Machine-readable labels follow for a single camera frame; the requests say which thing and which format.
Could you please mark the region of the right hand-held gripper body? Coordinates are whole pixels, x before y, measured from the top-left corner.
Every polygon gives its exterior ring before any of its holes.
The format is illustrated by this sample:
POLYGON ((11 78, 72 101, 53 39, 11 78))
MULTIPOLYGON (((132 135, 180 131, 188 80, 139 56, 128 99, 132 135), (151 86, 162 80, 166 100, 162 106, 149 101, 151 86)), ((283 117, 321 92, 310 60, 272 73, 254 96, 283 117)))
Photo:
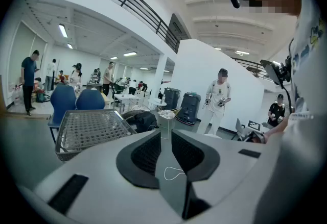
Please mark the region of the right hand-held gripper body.
POLYGON ((261 125, 251 120, 244 126, 239 140, 242 142, 266 143, 264 133, 261 131, 261 125))

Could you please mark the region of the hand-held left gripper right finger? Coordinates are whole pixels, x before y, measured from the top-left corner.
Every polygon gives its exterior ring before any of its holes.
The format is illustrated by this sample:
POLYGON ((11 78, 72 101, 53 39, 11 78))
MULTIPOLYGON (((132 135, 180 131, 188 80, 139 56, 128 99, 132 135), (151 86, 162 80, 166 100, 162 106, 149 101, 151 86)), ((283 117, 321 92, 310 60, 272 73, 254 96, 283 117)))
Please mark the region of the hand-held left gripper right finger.
POLYGON ((259 144, 173 130, 176 137, 212 153, 204 152, 202 162, 186 172, 194 194, 209 208, 178 223, 254 223, 277 162, 278 139, 259 144))

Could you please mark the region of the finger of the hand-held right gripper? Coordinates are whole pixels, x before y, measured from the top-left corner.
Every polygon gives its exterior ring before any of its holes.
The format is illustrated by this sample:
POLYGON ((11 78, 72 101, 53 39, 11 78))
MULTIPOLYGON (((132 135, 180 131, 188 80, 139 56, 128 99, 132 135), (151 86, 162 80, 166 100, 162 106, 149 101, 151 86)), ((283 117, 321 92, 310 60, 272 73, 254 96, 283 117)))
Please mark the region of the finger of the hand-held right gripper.
POLYGON ((236 121, 236 133, 235 135, 232 137, 232 139, 235 139, 236 137, 238 137, 238 139, 244 139, 245 137, 245 133, 244 133, 244 130, 245 130, 245 126, 241 124, 240 120, 237 118, 237 121, 236 121))

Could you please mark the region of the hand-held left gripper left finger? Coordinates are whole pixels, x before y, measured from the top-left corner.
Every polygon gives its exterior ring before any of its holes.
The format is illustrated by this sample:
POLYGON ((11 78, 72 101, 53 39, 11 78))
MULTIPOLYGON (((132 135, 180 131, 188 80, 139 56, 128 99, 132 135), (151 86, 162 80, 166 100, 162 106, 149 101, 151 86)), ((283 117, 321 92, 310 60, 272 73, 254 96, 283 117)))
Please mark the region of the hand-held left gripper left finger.
POLYGON ((125 146, 150 132, 124 137, 88 148, 64 163, 31 191, 18 190, 48 223, 181 223, 181 217, 158 190, 139 188, 117 170, 116 157, 125 146), (88 178, 66 214, 49 201, 74 174, 88 178))

